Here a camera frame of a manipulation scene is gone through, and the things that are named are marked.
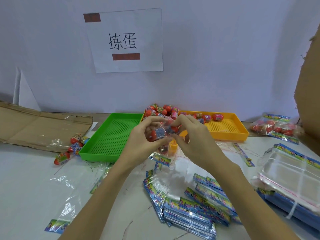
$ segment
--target green plastic tray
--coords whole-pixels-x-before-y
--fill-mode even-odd
[[[112,113],[79,152],[82,160],[111,162],[118,160],[131,130],[140,123],[141,113]]]

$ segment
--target red adhesive strip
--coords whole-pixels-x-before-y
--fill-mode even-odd
[[[140,53],[112,54],[113,60],[140,60]]]
[[[101,22],[99,13],[86,13],[83,14],[83,17],[86,23]]]

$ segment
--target right hand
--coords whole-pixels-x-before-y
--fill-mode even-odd
[[[212,138],[208,128],[191,115],[179,115],[171,124],[180,126],[179,131],[187,130],[185,139],[177,134],[171,134],[183,153],[196,165],[206,169],[216,166],[219,159],[225,158],[222,150]]]

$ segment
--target yellow plastic tray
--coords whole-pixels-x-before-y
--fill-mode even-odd
[[[186,112],[187,114],[202,113],[203,115],[222,114],[222,121],[210,121],[205,123],[208,127],[210,134],[217,140],[228,141],[245,141],[249,136],[249,132],[243,126],[239,118],[235,113],[219,113],[219,112],[204,112],[204,111],[187,111],[180,110],[180,112]],[[184,137],[187,131],[180,133],[180,136]]]

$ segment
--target hand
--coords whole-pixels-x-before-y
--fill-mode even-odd
[[[146,139],[146,135],[160,126],[159,122],[165,121],[165,118],[159,116],[149,116],[134,127],[118,161],[133,169],[144,162],[159,147],[172,141],[172,137],[165,137],[154,142],[149,142]]]
[[[219,159],[224,158],[222,150],[218,147],[212,138],[208,128],[196,120],[193,116],[183,114],[172,123],[172,126],[179,126],[179,131],[187,130],[185,139],[172,134],[171,136],[177,141],[183,153],[196,165],[206,169],[212,166]]]

